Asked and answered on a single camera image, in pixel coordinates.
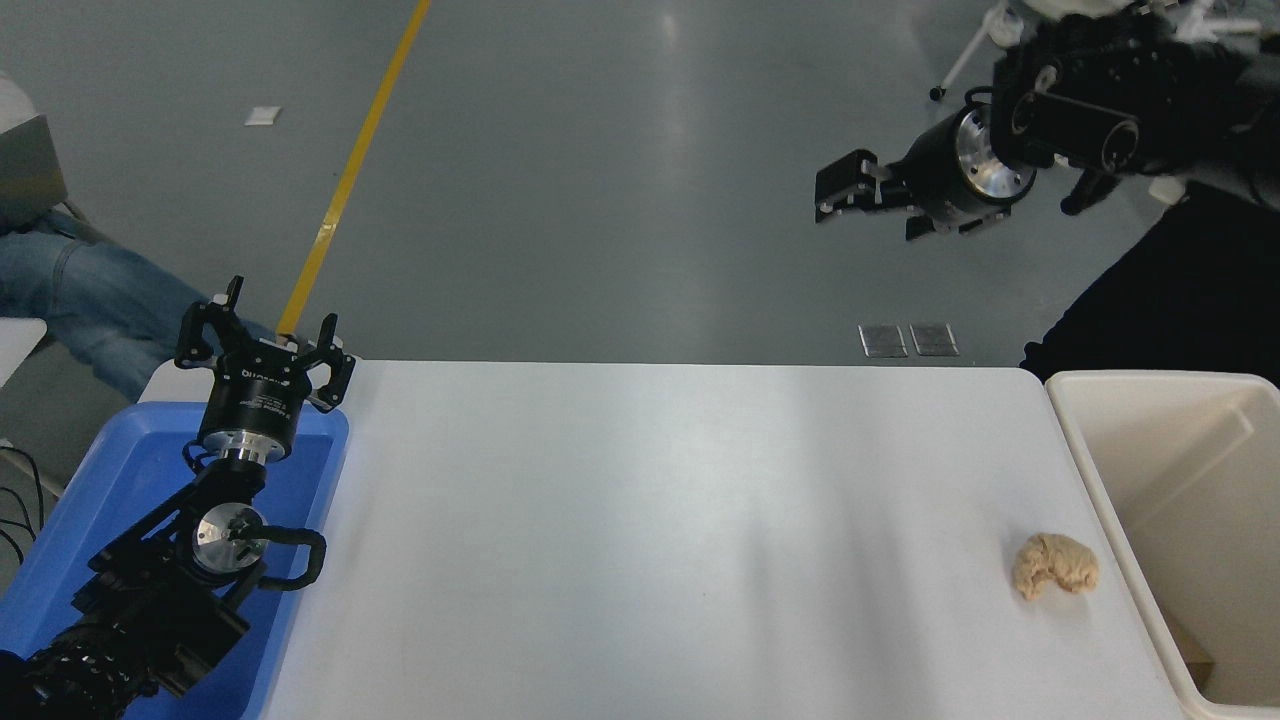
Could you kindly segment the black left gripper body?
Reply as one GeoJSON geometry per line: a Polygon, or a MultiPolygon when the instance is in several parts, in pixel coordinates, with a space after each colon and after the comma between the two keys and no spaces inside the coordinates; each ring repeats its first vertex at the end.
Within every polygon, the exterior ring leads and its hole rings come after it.
{"type": "Polygon", "coordinates": [[[293,343],[223,342],[212,361],[214,386],[198,446],[292,448],[311,392],[302,356],[293,343]]]}

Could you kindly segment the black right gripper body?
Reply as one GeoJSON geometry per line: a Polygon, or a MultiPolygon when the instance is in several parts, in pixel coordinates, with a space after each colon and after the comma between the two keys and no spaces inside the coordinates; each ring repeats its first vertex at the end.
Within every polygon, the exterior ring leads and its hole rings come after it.
{"type": "Polygon", "coordinates": [[[1001,217],[1002,163],[991,146],[988,108],[964,108],[929,128],[891,167],[911,215],[947,218],[963,233],[1001,217]]]}

